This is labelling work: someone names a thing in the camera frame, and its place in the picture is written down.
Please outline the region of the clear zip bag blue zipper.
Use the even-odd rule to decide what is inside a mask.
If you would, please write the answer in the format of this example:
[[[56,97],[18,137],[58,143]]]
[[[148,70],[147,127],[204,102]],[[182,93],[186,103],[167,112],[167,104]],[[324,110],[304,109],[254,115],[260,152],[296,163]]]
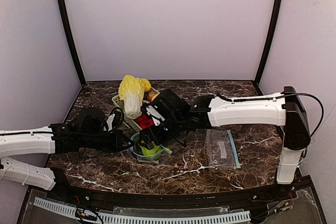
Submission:
[[[154,148],[147,149],[144,145],[139,144],[139,136],[140,133],[135,133],[131,137],[134,145],[130,148],[131,155],[139,163],[158,165],[170,159],[173,152],[169,148],[163,145],[156,145],[154,142],[152,142]]]

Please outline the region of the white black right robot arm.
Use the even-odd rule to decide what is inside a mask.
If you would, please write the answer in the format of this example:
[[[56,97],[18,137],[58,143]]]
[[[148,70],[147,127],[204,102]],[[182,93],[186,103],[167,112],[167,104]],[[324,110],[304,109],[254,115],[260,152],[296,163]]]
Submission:
[[[281,126],[283,144],[276,181],[288,185],[294,180],[302,153],[311,141],[307,113],[299,97],[293,87],[287,86],[283,92],[271,95],[244,98],[206,95],[188,104],[167,89],[143,106],[143,112],[154,118],[154,125],[140,131],[139,144],[151,150],[183,132],[223,125]]]

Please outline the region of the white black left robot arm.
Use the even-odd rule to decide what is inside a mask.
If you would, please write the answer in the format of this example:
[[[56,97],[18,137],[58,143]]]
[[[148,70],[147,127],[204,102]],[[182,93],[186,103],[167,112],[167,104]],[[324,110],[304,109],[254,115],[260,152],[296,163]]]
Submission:
[[[42,168],[13,159],[26,154],[64,154],[91,148],[106,153],[127,150],[134,145],[119,129],[123,112],[113,109],[109,117],[94,107],[82,109],[67,123],[55,123],[31,130],[1,131],[1,179],[51,191],[67,183],[60,169]]]

